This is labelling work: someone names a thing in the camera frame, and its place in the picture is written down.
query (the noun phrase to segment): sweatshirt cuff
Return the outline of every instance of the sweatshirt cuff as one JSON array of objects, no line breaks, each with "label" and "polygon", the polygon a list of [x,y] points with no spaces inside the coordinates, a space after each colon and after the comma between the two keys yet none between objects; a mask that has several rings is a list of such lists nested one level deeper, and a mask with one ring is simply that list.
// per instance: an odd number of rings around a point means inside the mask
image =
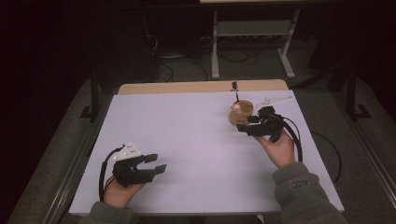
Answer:
[{"label": "sweatshirt cuff", "polygon": [[273,179],[276,185],[280,185],[286,180],[296,176],[307,174],[308,169],[302,162],[293,162],[279,170],[276,170],[273,174]]},{"label": "sweatshirt cuff", "polygon": [[134,211],[127,208],[118,208],[106,203],[96,202],[91,209],[90,216],[96,220],[110,223],[131,223]]}]

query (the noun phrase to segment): white table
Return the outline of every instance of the white table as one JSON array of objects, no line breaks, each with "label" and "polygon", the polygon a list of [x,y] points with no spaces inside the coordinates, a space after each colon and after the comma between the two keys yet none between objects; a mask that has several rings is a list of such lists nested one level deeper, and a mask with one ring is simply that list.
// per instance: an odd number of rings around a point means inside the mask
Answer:
[{"label": "white table", "polygon": [[[292,91],[239,92],[241,100],[253,104],[289,96],[294,97]],[[141,216],[279,211],[272,180],[276,167],[252,137],[239,133],[228,120],[234,101],[235,94],[229,91],[116,95],[69,212],[90,212],[99,200],[102,161],[111,150],[132,140],[145,155],[159,154],[157,161],[140,164],[139,169],[167,164],[164,174],[156,175],[134,196],[130,206]],[[331,203],[344,210],[297,101],[274,108],[298,126],[304,163],[319,176]],[[111,176],[113,164],[109,162],[106,178]]]}]

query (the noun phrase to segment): wooden edge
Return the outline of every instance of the wooden edge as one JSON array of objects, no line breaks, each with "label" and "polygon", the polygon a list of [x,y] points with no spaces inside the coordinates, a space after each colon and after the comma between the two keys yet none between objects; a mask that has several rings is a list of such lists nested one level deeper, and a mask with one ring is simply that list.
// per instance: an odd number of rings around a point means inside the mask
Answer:
[{"label": "wooden edge", "polygon": [[[118,94],[231,91],[233,89],[232,82],[230,80],[123,84],[120,86]],[[282,79],[237,80],[237,82],[240,91],[286,91],[289,89]]]},{"label": "wooden edge", "polygon": [[200,0],[200,4],[210,4],[210,3],[257,3],[257,2],[290,2],[290,1],[300,1],[300,0]]}]

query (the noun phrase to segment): person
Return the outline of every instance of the person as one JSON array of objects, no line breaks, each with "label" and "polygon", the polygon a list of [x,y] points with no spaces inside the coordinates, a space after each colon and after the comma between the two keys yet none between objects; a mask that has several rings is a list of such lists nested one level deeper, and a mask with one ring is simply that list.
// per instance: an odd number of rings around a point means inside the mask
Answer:
[{"label": "person", "polygon": [[[320,186],[318,176],[308,172],[306,166],[295,161],[294,142],[285,130],[279,140],[255,137],[264,148],[270,160],[278,168],[273,173],[276,183],[276,201],[281,207],[282,223],[327,224],[347,223],[341,213],[330,203],[326,192]],[[127,206],[144,184],[124,188],[110,177],[104,201],[92,206],[88,216],[80,220],[88,223],[136,223],[132,209]]]}]

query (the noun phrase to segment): hand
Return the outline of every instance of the hand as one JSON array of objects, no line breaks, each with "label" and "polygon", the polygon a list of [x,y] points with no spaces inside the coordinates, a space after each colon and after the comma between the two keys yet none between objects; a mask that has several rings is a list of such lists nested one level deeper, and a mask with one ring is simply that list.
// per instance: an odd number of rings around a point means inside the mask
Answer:
[{"label": "hand", "polygon": [[271,138],[269,140],[261,136],[254,138],[262,145],[268,157],[277,168],[280,169],[295,162],[294,141],[284,129],[280,132],[279,140],[275,143],[271,141]]},{"label": "hand", "polygon": [[115,207],[126,208],[134,195],[145,185],[146,184],[134,184],[125,188],[117,182],[113,175],[106,181],[105,197],[103,201]]}]

